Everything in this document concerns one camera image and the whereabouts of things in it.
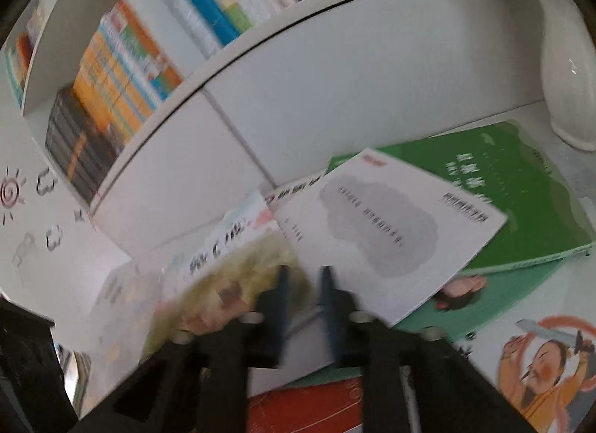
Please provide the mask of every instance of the white book cover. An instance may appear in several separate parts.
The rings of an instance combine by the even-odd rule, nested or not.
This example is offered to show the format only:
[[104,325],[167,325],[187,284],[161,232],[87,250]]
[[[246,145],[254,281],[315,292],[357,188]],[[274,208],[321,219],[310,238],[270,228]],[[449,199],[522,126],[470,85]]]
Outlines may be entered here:
[[[580,200],[592,223],[596,209]],[[548,280],[456,347],[539,433],[573,433],[596,401],[596,255]]]
[[212,29],[189,0],[164,0],[164,3],[205,58],[209,59],[221,49],[221,44]]
[[333,265],[359,307],[394,324],[463,268],[506,216],[421,169],[372,149],[276,213],[312,283]]

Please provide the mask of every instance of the paper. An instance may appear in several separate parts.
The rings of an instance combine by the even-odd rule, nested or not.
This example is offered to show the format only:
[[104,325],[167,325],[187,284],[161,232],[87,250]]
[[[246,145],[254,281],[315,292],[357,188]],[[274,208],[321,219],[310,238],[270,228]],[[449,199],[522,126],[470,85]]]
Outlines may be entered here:
[[394,324],[439,290],[505,215],[400,160],[366,149],[280,208],[312,283],[333,265],[359,307]]

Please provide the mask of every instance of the gray cloud illustration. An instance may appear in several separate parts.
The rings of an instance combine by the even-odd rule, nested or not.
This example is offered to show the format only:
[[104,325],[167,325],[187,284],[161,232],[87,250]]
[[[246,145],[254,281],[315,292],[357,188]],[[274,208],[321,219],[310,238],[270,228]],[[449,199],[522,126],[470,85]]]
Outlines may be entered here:
[[381,277],[411,274],[433,256],[437,224],[405,194],[340,175],[320,191],[320,198],[332,235],[353,242]]

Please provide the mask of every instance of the white wall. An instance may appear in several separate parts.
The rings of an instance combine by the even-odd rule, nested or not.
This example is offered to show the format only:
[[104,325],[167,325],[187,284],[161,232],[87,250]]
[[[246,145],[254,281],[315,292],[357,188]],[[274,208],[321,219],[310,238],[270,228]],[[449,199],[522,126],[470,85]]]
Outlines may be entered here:
[[[7,167],[10,177],[19,169],[20,183],[26,178],[20,192],[24,202],[10,210],[0,204],[0,289],[17,304],[54,319],[56,341],[83,348],[85,315],[107,274],[128,256],[94,229],[85,213],[83,222],[75,222],[80,206],[66,187],[58,183],[54,191],[38,194],[38,176],[47,165],[10,93],[3,52],[0,57],[0,182]],[[52,174],[43,177],[40,190],[52,182]],[[57,233],[56,226],[62,238],[50,252],[46,234]],[[26,236],[34,242],[17,253]]]

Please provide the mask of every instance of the cartoon character illustration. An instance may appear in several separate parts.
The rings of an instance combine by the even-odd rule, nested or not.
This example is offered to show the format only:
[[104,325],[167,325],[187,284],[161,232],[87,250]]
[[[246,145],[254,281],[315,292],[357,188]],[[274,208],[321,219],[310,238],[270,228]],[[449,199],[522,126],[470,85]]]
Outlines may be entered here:
[[444,312],[459,310],[476,302],[485,286],[486,277],[482,275],[455,277],[433,295],[434,306]]
[[[497,372],[500,392],[539,433],[550,431],[553,423],[559,433],[573,431],[596,395],[596,355],[592,341],[584,338],[596,338],[596,328],[571,316],[538,323],[523,319],[517,326],[526,334],[512,337],[503,347]],[[543,343],[522,373],[525,352],[535,339]]]

